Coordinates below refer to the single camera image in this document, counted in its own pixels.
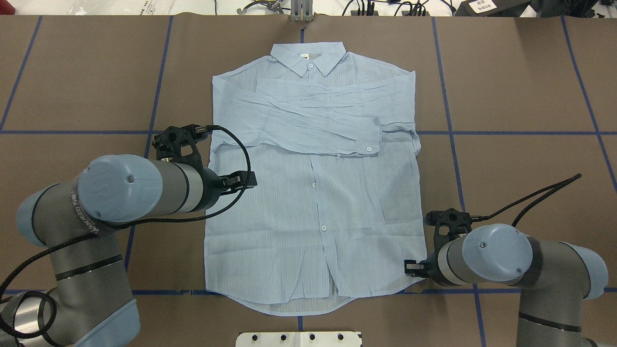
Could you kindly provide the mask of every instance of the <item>red object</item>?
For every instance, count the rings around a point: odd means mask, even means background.
[[[15,14],[15,8],[8,0],[0,0],[0,14]]]

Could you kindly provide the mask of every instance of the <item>robotic arm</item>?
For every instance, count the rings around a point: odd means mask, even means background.
[[[602,295],[608,270],[595,252],[565,242],[538,241],[515,227],[492,224],[471,231],[473,217],[455,209],[431,211],[435,252],[405,261],[409,276],[443,286],[497,282],[521,288],[518,347],[612,346],[583,338],[582,301]],[[449,228],[446,235],[440,227]]]
[[[196,143],[213,130],[238,142],[247,171],[218,176],[204,168]],[[145,222],[205,219],[224,212],[245,189],[257,185],[246,149],[222,127],[169,127],[152,145],[156,161],[133,155],[99,157],[73,181],[49,186],[22,203],[20,233],[48,248],[57,287],[47,295],[20,293],[0,304],[8,325],[0,331],[1,347],[125,346],[139,333],[139,315],[114,233]],[[193,152],[182,156],[185,146]],[[221,195],[236,192],[230,205],[211,215],[148,219],[208,209]]]

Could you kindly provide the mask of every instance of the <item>brown table surface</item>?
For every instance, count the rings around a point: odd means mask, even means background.
[[[210,123],[212,75],[274,43],[342,41],[417,72],[424,212],[488,214],[582,173],[518,227],[604,258],[609,288],[585,303],[583,332],[617,343],[615,32],[615,20],[571,18],[2,16],[0,274],[40,251],[14,222],[28,195],[101,155],[151,156],[152,134],[169,125]],[[509,224],[514,210],[491,222]],[[323,316],[273,317],[204,291],[203,222],[140,225],[118,238],[141,316],[130,346],[233,346],[239,332],[298,330],[361,331],[368,347],[515,343],[511,288],[424,284],[412,288],[422,294],[358,299]],[[43,259],[10,293],[54,286]]]

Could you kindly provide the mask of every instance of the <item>light blue shirt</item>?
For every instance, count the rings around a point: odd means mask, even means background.
[[[259,185],[206,222],[206,289],[296,316],[418,281],[403,266],[426,257],[414,72],[342,43],[276,44],[212,84],[213,121]],[[245,165],[215,132],[209,167]]]

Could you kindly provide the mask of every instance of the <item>clear plastic bag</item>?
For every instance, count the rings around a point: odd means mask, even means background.
[[[175,0],[76,0],[70,15],[169,14]]]

